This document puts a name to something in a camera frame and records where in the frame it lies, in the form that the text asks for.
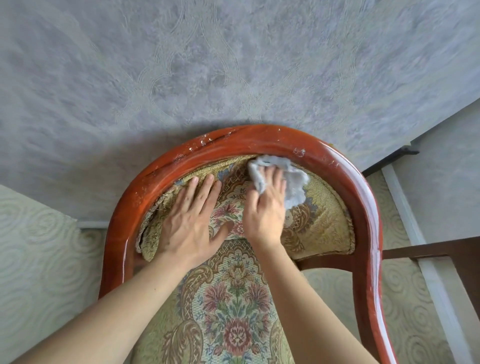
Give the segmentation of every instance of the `chair frame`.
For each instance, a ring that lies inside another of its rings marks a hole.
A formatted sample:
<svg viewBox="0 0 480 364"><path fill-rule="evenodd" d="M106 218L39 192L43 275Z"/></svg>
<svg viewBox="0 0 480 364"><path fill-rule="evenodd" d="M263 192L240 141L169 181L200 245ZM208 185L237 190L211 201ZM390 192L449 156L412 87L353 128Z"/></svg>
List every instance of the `chair frame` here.
<svg viewBox="0 0 480 364"><path fill-rule="evenodd" d="M162 193L201 165L247 154L287 157L319 175L341 196L353 221L354 253L314 255L296 264L300 270L327 267L352 272L361 342L381 363L396 363L382 309L382 224L373 193L362 173L335 148L285 126L216 130L173 148L140 172L120 198L108 226L99 297L146 264L135 250L135 241L147 211Z"/></svg>

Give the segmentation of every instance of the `white trim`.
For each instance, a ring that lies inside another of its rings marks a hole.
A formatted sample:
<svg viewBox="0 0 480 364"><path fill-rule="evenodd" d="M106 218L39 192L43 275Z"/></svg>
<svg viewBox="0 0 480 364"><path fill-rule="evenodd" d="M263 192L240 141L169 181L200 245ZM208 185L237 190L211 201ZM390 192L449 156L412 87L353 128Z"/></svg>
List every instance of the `white trim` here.
<svg viewBox="0 0 480 364"><path fill-rule="evenodd" d="M77 221L79 229L107 229L109 221Z"/></svg>
<svg viewBox="0 0 480 364"><path fill-rule="evenodd" d="M407 197L403 193L402 186L395 174L393 166L390 164L383 167L382 173L411 244L426 244L427 242L408 204ZM465 340L465 335L458 317L455 314L455 309L448 297L448 292L433 263L434 259L435 258L419 259L418 262L428 290L430 291L433 304L437 310L438 317L440 318L440 323L444 328L450 350L457 364L475 364L470 352L470 346Z"/></svg>

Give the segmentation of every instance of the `white cloth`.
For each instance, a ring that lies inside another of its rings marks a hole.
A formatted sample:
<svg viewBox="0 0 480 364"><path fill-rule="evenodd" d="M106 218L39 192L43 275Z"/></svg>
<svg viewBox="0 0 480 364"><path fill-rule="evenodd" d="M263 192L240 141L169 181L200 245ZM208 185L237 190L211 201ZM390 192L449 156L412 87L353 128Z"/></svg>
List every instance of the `white cloth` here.
<svg viewBox="0 0 480 364"><path fill-rule="evenodd" d="M303 204L306 199L303 187L308 183L309 177L304 171L292 166L292 162L288 158L260 156L248 162L248 172L256 190L262 194L266 188L265 179L259 173L258 167L268 167L272 165L283 169L283 178L287 181L285 209L288 210L296 205Z"/></svg>

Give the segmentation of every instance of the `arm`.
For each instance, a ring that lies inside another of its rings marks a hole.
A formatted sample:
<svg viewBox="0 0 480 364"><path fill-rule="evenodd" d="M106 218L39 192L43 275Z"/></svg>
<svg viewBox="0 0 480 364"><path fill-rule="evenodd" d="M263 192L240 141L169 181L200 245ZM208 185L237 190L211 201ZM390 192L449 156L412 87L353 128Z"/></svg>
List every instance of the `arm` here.
<svg viewBox="0 0 480 364"><path fill-rule="evenodd" d="M165 220L155 258L131 280L37 344L14 364L123 363L148 322L184 275L210 258L228 235L224 225L212 240L210 215L220 193L207 176L196 198L198 178L182 190Z"/></svg>
<svg viewBox="0 0 480 364"><path fill-rule="evenodd" d="M327 307L280 243L285 220L285 187L280 169L261 170L267 181L259 196L251 188L243 229L268 281L295 363L376 363Z"/></svg>

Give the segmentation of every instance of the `seat cushion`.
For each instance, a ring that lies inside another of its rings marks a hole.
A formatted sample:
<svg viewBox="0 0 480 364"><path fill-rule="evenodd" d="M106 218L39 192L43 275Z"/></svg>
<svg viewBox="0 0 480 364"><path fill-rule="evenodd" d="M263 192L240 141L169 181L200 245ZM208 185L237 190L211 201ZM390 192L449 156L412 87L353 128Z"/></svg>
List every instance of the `seat cushion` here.
<svg viewBox="0 0 480 364"><path fill-rule="evenodd" d="M182 186L191 177L198 176L200 182L212 173L222 181L222 192L210 219L210 233L213 235L228 220L235 222L228 240L243 238L241 223L245 193L250 177L247 163L255 155L229 158L202 166L178 180L155 202L146 215L137 250L150 261L155 255L163 220L168 216L175 198ZM304 187L305 203L287 211L281 237L282 244L293 259L320 254L350 254L355 249L355 234L350 214L336 191L322 178L307 172L309 183Z"/></svg>
<svg viewBox="0 0 480 364"><path fill-rule="evenodd" d="M270 290L245 239L185 276L137 341L132 364L293 363Z"/></svg>

